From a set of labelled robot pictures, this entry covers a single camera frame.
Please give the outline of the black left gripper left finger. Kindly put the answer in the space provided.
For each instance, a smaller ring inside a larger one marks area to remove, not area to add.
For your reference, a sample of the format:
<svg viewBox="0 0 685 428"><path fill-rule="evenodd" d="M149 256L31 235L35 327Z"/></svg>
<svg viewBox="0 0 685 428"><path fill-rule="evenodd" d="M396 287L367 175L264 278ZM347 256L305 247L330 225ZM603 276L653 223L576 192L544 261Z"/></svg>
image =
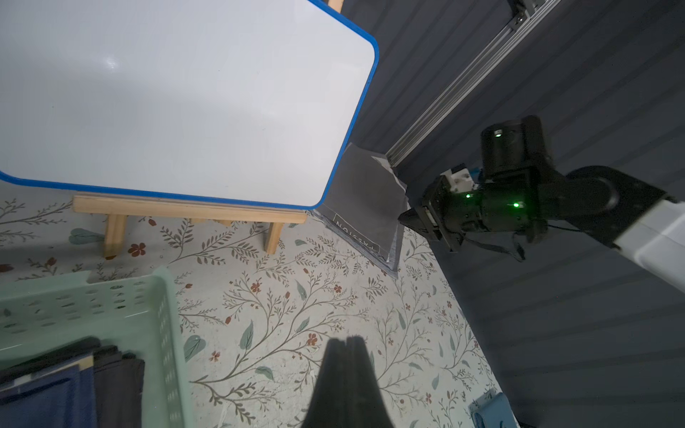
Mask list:
<svg viewBox="0 0 685 428"><path fill-rule="evenodd" d="M347 357L344 341L332 339L328 342L302 427L346 426Z"/></svg>

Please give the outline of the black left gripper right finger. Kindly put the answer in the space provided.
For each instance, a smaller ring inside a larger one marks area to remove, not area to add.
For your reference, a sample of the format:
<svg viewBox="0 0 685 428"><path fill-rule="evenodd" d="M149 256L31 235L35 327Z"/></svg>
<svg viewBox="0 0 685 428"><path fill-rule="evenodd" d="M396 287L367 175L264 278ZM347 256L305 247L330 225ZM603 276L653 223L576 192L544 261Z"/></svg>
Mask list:
<svg viewBox="0 0 685 428"><path fill-rule="evenodd" d="M346 339L346 426L393 427L363 338Z"/></svg>

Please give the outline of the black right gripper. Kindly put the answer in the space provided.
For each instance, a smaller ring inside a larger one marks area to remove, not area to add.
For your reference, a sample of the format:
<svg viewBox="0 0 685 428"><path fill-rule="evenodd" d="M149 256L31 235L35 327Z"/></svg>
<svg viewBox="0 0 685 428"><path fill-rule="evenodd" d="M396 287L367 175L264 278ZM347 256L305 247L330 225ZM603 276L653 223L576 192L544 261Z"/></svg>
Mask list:
<svg viewBox="0 0 685 428"><path fill-rule="evenodd" d="M450 251L469 243L496 253L522 253L517 237L542 240L539 187L551 182L555 168L545 144L542 121L529 115L497 123L481 133L483 166L471 188L458 183L463 169L448 171L428 186L419 205L398 220L428 241L443 241Z"/></svg>

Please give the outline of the mint green plastic basket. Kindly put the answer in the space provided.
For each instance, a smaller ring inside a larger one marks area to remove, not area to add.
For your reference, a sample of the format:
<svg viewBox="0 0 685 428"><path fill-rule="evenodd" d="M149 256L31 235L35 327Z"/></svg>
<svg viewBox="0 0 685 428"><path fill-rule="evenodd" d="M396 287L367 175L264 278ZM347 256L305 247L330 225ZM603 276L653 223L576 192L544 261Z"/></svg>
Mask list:
<svg viewBox="0 0 685 428"><path fill-rule="evenodd" d="M1 287L1 367L95 337L146 363L145 427L194 422L175 284L167 269L91 283L87 271Z"/></svg>

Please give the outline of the dark grey checked pillowcase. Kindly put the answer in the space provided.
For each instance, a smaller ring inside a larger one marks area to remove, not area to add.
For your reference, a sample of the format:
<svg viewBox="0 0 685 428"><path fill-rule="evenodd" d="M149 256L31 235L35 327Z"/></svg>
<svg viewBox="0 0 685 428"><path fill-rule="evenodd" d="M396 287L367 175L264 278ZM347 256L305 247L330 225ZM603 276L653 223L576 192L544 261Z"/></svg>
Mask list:
<svg viewBox="0 0 685 428"><path fill-rule="evenodd" d="M99 339L87 337L16 365L39 358L67 360L87 353L94 357L96 427L142 426L146 363L133 353L122 352L115 345L103 345Z"/></svg>

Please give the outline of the navy blue striped pillowcase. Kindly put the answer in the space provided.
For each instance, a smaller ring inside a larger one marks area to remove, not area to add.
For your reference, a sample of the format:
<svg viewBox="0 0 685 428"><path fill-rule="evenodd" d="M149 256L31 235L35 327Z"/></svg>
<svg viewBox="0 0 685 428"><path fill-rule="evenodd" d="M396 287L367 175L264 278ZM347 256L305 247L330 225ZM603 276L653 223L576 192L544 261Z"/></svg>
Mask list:
<svg viewBox="0 0 685 428"><path fill-rule="evenodd" d="M1 426L96 427L93 355L39 358L3 369Z"/></svg>

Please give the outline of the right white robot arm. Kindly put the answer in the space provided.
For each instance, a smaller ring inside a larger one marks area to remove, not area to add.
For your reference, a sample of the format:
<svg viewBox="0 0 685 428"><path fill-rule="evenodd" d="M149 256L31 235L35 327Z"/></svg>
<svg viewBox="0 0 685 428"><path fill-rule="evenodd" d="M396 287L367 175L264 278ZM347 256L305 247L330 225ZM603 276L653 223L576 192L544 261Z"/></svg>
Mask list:
<svg viewBox="0 0 685 428"><path fill-rule="evenodd" d="M483 167L451 169L431 183L399 223L451 251L464 243L524 261L524 249L472 239L510 233L540 241L553 220L620 253L675 288L684 288L684 203L665 190L606 166L556 170L537 116L494 124L481 133Z"/></svg>

